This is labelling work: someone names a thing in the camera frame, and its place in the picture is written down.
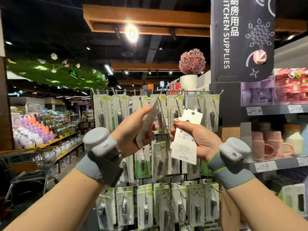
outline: hand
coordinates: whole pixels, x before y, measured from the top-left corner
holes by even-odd
[[[148,105],[137,110],[133,115],[129,115],[121,124],[111,133],[111,136],[117,141],[117,149],[122,152],[124,157],[130,156],[139,150],[136,143],[136,137],[139,133],[143,119],[152,110],[152,106]],[[152,131],[159,128],[157,125],[152,126]],[[154,140],[154,133],[147,132],[143,140],[144,145],[151,144]]]
[[[175,128],[180,128],[191,134],[197,143],[197,157],[208,163],[216,152],[219,151],[218,147],[222,144],[221,139],[213,132],[201,125],[192,124],[190,122],[173,120]],[[175,128],[172,128],[170,138],[174,141]]]

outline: shelf label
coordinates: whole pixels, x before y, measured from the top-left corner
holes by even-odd
[[[246,107],[248,116],[263,115],[261,107]]]
[[[308,157],[297,157],[299,167],[308,166]]]
[[[255,163],[256,172],[266,172],[277,170],[277,165],[274,160],[261,163]]]
[[[301,105],[288,105],[289,113],[303,113]]]

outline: person's right hand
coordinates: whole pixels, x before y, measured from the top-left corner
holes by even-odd
[[[212,157],[219,151],[218,147],[222,144],[221,139],[213,132],[201,125],[190,122],[180,121],[177,118],[173,120],[175,128],[190,133],[197,144],[197,157],[208,163]],[[172,128],[170,138],[174,141],[175,128]]]

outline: shopping cart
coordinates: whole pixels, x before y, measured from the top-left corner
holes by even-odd
[[[9,190],[5,196],[8,201],[13,186],[20,182],[44,182],[43,195],[49,179],[54,177],[49,172],[54,165],[57,155],[55,147],[45,147],[35,150],[19,150],[0,154],[0,165],[10,181]]]

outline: pink topiary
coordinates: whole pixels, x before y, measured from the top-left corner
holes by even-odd
[[[179,68],[184,74],[199,74],[205,68],[205,58],[198,49],[190,50],[181,55]]]

